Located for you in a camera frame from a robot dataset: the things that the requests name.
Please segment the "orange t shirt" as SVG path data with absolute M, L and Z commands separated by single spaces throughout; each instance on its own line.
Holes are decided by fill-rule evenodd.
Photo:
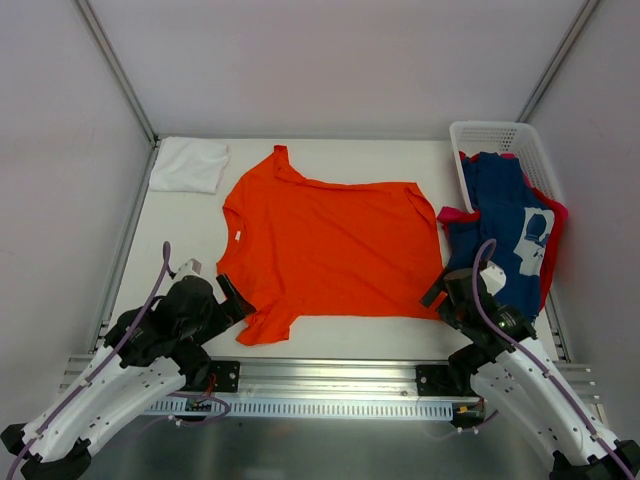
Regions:
M 255 308 L 245 346 L 288 340 L 302 316 L 438 317 L 421 303 L 443 269 L 436 214 L 414 182 L 309 179 L 277 145 L 222 211 L 217 270 Z

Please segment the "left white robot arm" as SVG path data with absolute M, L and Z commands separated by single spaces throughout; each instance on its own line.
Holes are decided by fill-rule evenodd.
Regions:
M 29 423 L 4 429 L 15 457 L 7 476 L 77 479 L 92 458 L 156 401 L 204 387 L 210 356 L 204 344 L 254 313 L 229 278 L 216 279 L 224 299 L 196 275 L 123 313 L 84 371 Z

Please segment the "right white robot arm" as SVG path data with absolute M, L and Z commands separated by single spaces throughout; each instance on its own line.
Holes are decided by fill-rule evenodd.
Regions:
M 547 354 L 533 323 L 496 293 L 504 272 L 446 268 L 421 302 L 469 339 L 451 354 L 447 372 L 417 381 L 460 396 L 487 401 L 526 438 L 552 479 L 634 479 L 639 445 L 621 440 L 597 419 Z

